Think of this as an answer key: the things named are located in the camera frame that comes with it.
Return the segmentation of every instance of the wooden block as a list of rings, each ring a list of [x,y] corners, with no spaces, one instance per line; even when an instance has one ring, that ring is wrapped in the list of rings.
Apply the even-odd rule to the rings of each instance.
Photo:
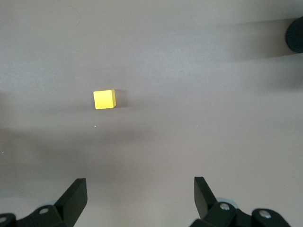
[[[94,91],[95,108],[109,109],[116,106],[115,90]]]

